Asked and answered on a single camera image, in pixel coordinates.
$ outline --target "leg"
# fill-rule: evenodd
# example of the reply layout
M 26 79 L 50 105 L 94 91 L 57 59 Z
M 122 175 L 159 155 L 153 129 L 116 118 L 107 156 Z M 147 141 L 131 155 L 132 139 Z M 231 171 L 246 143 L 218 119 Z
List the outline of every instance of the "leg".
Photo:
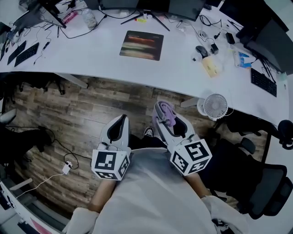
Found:
M 167 148 L 167 146 L 159 139 L 154 137 L 152 127 L 147 127 L 144 132 L 144 137 L 141 140 L 142 148 Z
M 186 100 L 186 101 L 183 101 L 181 104 L 180 104 L 180 107 L 189 107 L 189 106 L 196 106 L 197 105 L 197 101 L 198 101 L 198 98 L 197 97 L 193 97 L 189 100 Z
M 56 85 L 58 87 L 59 93 L 61 95 L 64 95 L 65 94 L 65 90 L 64 89 L 63 90 L 61 89 L 61 79 L 60 78 L 55 79 L 55 83 L 56 83 Z
M 142 140 L 143 148 L 167 148 L 167 146 L 157 137 L 145 136 Z
M 164 25 L 154 14 L 152 14 L 151 12 L 148 12 L 148 14 L 150 14 L 153 18 L 155 18 L 164 28 L 170 31 L 170 29 L 168 29 L 166 25 Z
M 137 136 L 132 135 L 132 134 L 129 136 L 129 144 L 128 144 L 128 146 L 131 149 L 141 149 L 141 148 L 144 148 L 142 146 L 141 139 L 139 139 Z
M 141 14 L 139 14 L 138 16 L 135 16 L 135 17 L 133 17 L 133 18 L 131 18 L 131 19 L 126 20 L 126 21 L 122 22 L 121 24 L 125 24 L 125 23 L 127 23 L 127 22 L 129 22 L 129 21 L 131 21 L 131 20 L 135 20 L 135 19 L 137 19 L 137 18 L 139 18 L 139 17 L 141 17 L 141 16 L 143 16 L 143 13 L 141 13 Z
M 65 74 L 65 73 L 55 73 L 55 74 L 58 76 L 61 76 L 62 78 L 66 79 L 66 80 L 71 81 L 73 84 L 76 84 L 76 85 L 80 86 L 81 88 L 87 89 L 87 87 L 88 87 L 87 83 L 79 80 L 78 78 L 76 78 L 73 75 Z

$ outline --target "computer mouse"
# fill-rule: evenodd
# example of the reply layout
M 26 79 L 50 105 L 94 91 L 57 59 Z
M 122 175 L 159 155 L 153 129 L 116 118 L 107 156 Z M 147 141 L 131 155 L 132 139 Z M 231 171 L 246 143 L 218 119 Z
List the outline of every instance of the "computer mouse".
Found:
M 201 53 L 203 59 L 209 56 L 206 49 L 203 46 L 197 46 L 195 49 L 197 50 L 197 52 Z

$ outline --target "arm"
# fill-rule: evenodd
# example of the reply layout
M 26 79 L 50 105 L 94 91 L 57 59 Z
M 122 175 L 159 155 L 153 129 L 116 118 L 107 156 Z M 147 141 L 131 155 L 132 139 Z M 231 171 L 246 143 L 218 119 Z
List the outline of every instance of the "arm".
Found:
M 203 184 L 199 174 L 193 173 L 191 175 L 185 176 L 184 178 L 200 198 L 211 195 L 210 191 L 208 191 L 208 189 Z
M 112 196 L 115 186 L 116 181 L 102 180 L 95 195 L 92 197 L 91 202 L 88 204 L 87 208 L 90 211 L 100 213 L 106 202 Z

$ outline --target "keyboard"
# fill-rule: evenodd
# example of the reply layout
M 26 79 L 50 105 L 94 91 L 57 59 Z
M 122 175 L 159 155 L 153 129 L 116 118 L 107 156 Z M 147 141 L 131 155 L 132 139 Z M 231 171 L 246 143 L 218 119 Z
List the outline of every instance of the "keyboard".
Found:
M 25 41 L 19 47 L 16 48 L 16 50 L 9 56 L 7 65 L 11 63 L 22 51 L 24 51 L 26 44 L 27 41 Z
M 39 43 L 36 43 L 30 48 L 28 48 L 27 50 L 23 51 L 20 55 L 18 55 L 14 66 L 16 67 L 18 64 L 21 64 L 23 61 L 35 55 L 38 51 L 38 46 L 39 46 Z
M 207 3 L 205 3 L 203 8 L 207 9 L 208 11 L 210 11 L 212 9 L 212 6 L 208 5 Z
M 277 85 L 253 68 L 251 69 L 251 83 L 277 97 Z

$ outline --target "white desk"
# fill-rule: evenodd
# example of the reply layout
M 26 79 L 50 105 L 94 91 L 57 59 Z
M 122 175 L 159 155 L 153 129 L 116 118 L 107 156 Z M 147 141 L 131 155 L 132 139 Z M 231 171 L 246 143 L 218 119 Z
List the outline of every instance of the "white desk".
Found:
M 99 11 L 94 13 L 97 21 L 100 21 L 103 14 Z M 227 19 L 227 16 L 217 9 L 211 12 L 203 10 L 201 14 L 212 16 L 214 22 L 222 18 L 223 24 Z M 49 36 L 52 38 L 50 45 L 33 65 L 48 41 L 46 36 L 49 31 L 41 29 L 38 33 L 40 42 L 38 54 L 17 67 L 14 67 L 15 61 L 7 66 L 9 55 L 16 49 L 14 46 L 0 62 L 0 72 L 53 72 L 82 87 L 87 85 L 70 74 L 122 80 L 201 98 L 206 98 L 211 93 L 219 93 L 226 97 L 230 107 L 268 120 L 275 125 L 283 119 L 288 119 L 288 90 L 285 88 L 287 81 L 278 82 L 277 98 L 275 98 L 251 84 L 250 71 L 236 68 L 232 52 L 227 48 L 222 50 L 220 48 L 217 55 L 223 58 L 223 54 L 226 54 L 223 72 L 216 78 L 210 78 L 201 63 L 191 60 L 195 47 L 201 44 L 191 26 L 186 26 L 189 28 L 187 32 L 181 32 L 176 28 L 177 23 L 171 24 L 167 19 L 162 19 L 170 29 L 168 32 L 154 19 L 146 23 L 131 21 L 120 25 L 123 21 L 125 19 L 107 17 L 96 30 L 75 39 L 67 39 L 61 31 L 57 38 L 57 27 L 53 26 Z M 201 29 L 199 18 L 192 24 L 197 30 Z M 32 28 L 26 37 L 22 36 L 19 44 L 27 40 L 26 48 L 30 47 L 36 40 L 38 30 L 39 28 Z M 88 31 L 81 16 L 76 16 L 63 30 L 69 37 Z M 164 35 L 160 61 L 120 56 L 121 46 L 128 30 Z M 209 27 L 208 30 L 219 32 L 215 27 Z M 253 63 L 253 68 L 259 72 L 261 67 L 259 61 Z

